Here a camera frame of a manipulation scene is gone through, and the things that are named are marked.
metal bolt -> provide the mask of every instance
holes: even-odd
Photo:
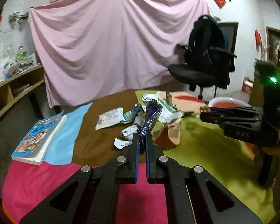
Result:
[[[159,160],[162,161],[162,162],[167,162],[168,161],[168,157],[161,156],[161,157],[159,157]]]
[[[81,167],[81,171],[82,171],[82,172],[84,172],[84,173],[89,172],[89,171],[90,171],[90,169],[91,169],[91,167],[90,167],[90,166],[88,166],[88,165],[84,165],[83,167]]]
[[[124,161],[126,161],[126,157],[125,156],[119,156],[118,158],[117,158],[117,161],[118,162],[124,162]]]
[[[202,172],[203,172],[203,168],[200,167],[200,166],[196,166],[196,167],[194,167],[194,171],[195,171],[196,173],[202,173]]]

cardboard box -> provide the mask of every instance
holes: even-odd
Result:
[[[244,77],[242,91],[244,93],[247,93],[248,95],[251,95],[252,88],[253,88],[253,81],[251,81],[249,77]]]

rack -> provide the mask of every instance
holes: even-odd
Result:
[[[31,93],[35,88],[42,85],[43,83],[43,66],[36,66],[0,83],[0,118],[16,102],[18,102],[25,95]],[[20,88],[27,84],[30,84],[29,88],[25,89],[17,95],[13,94],[14,89]]]

plastic bowl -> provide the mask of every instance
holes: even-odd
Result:
[[[208,103],[209,107],[217,107],[217,108],[235,108],[236,106],[247,106],[251,107],[251,105],[245,103],[242,100],[239,99],[233,99],[229,97],[217,97],[213,98]]]

green led light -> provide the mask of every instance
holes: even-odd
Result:
[[[277,79],[276,78],[274,78],[274,77],[269,77],[269,79],[271,79],[271,81],[273,82],[273,83],[277,83]]]

